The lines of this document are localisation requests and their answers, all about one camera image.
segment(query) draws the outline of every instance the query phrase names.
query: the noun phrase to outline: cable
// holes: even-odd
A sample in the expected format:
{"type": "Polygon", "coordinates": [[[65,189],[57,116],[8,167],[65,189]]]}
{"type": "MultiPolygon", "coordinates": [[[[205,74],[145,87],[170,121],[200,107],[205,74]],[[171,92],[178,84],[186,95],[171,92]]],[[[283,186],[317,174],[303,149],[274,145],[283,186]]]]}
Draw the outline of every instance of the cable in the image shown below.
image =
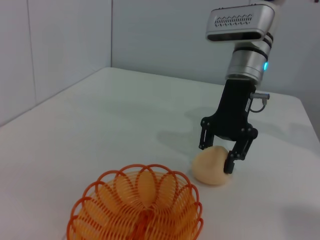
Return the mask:
{"type": "Polygon", "coordinates": [[[253,112],[253,113],[261,113],[264,109],[265,109],[265,107],[266,107],[266,105],[267,105],[267,99],[269,99],[270,98],[270,95],[268,96],[268,98],[262,98],[261,100],[262,100],[262,104],[263,104],[263,107],[260,109],[260,110],[258,110],[258,111],[255,111],[255,110],[252,110],[251,108],[250,108],[250,111],[251,112],[253,112]]]}
{"type": "Polygon", "coordinates": [[[258,110],[258,111],[252,110],[252,109],[250,108],[250,112],[260,113],[260,112],[262,112],[262,111],[265,109],[265,107],[266,107],[266,105],[264,105],[264,106],[263,106],[260,110],[258,110]]]}

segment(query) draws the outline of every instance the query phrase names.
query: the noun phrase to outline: metal cylinder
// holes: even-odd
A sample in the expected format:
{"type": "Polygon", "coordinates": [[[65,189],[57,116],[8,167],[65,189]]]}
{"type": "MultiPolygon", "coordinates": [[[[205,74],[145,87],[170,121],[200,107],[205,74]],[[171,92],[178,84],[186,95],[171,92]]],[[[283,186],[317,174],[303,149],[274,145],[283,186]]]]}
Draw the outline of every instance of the metal cylinder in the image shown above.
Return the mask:
{"type": "Polygon", "coordinates": [[[236,44],[226,79],[251,80],[258,85],[268,64],[271,44],[269,40],[236,44]]]}

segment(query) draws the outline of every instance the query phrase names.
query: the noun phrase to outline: white wall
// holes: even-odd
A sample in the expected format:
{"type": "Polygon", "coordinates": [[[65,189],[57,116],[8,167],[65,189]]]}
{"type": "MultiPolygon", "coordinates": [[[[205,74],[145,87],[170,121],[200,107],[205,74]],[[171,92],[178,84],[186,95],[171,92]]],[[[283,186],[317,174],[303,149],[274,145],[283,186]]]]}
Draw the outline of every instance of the white wall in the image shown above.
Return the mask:
{"type": "Polygon", "coordinates": [[[110,66],[111,28],[111,0],[0,0],[0,126],[110,66]]]}
{"type": "MultiPolygon", "coordinates": [[[[115,0],[112,66],[223,84],[232,44],[205,40],[210,11],[248,0],[115,0]]],[[[287,0],[262,90],[297,96],[320,137],[320,3],[287,0]]]]}
{"type": "Polygon", "coordinates": [[[35,105],[26,0],[0,0],[0,125],[35,105]]]}
{"type": "Polygon", "coordinates": [[[36,102],[111,62],[111,0],[29,0],[36,102]]]}

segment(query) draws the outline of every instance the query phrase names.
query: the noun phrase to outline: white table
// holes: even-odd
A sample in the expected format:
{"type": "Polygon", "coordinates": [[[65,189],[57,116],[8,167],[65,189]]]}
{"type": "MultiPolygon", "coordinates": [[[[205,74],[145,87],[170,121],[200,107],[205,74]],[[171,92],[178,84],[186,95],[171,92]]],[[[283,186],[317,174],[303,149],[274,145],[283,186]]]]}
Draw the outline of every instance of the white table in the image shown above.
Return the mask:
{"type": "Polygon", "coordinates": [[[0,239],[63,239],[83,190],[133,163],[187,173],[204,209],[199,240],[320,239],[320,144],[295,97],[272,93],[263,112],[250,113],[259,136],[229,184],[192,178],[200,121],[222,91],[105,68],[0,128],[0,239]]]}

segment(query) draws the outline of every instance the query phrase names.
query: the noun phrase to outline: orange basket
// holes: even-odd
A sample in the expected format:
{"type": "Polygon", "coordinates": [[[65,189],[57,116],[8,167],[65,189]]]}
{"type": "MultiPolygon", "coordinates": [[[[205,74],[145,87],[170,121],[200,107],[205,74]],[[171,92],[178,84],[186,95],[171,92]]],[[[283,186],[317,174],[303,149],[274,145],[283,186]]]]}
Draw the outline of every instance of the orange basket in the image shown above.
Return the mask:
{"type": "Polygon", "coordinates": [[[66,237],[196,240],[201,215],[198,190],[186,175],[158,164],[133,164],[105,172],[85,189],[72,208],[66,237]]]}

